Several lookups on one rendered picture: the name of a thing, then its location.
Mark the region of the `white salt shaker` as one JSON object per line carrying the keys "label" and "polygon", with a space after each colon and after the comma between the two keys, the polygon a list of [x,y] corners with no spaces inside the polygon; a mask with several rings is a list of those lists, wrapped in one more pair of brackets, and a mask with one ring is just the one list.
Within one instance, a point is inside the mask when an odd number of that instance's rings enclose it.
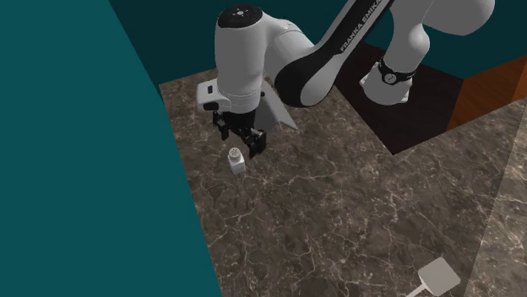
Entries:
{"label": "white salt shaker", "polygon": [[246,170],[245,159],[242,155],[242,151],[239,148],[230,148],[227,159],[234,175],[240,174]]}

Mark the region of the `grey wedge-shaped stand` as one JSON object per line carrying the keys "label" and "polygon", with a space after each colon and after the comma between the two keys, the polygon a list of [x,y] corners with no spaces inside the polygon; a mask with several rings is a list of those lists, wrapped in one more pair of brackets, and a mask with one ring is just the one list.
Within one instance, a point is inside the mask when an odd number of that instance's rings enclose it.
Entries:
{"label": "grey wedge-shaped stand", "polygon": [[254,127],[266,132],[273,129],[276,124],[284,124],[292,129],[297,125],[289,114],[280,97],[276,94],[270,83],[262,82],[259,105],[255,111]]}

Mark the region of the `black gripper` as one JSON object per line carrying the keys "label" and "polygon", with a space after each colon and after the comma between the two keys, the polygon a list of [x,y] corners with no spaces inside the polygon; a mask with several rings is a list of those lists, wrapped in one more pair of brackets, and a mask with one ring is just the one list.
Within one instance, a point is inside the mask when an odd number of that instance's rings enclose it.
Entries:
{"label": "black gripper", "polygon": [[218,128],[221,140],[225,141],[230,130],[242,137],[249,148],[249,158],[261,154],[266,149],[266,132],[254,129],[256,111],[237,114],[234,112],[213,112],[213,124]]}

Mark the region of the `grey spatula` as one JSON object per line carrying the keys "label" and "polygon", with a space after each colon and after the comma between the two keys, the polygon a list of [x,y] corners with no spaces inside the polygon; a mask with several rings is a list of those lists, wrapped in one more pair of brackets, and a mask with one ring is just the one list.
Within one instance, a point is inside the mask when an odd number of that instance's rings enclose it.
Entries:
{"label": "grey spatula", "polygon": [[438,257],[418,270],[421,284],[405,297],[416,297],[426,290],[434,297],[440,297],[461,282],[458,274],[443,257]]}

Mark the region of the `dark robot stand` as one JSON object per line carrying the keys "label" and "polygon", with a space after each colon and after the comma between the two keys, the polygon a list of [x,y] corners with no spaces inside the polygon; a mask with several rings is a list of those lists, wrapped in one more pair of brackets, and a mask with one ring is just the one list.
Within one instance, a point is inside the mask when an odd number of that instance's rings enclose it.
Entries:
{"label": "dark robot stand", "polygon": [[360,79],[383,54],[362,42],[345,61],[335,85],[392,154],[527,97],[524,55],[468,78],[420,65],[408,102],[379,105],[365,96]]}

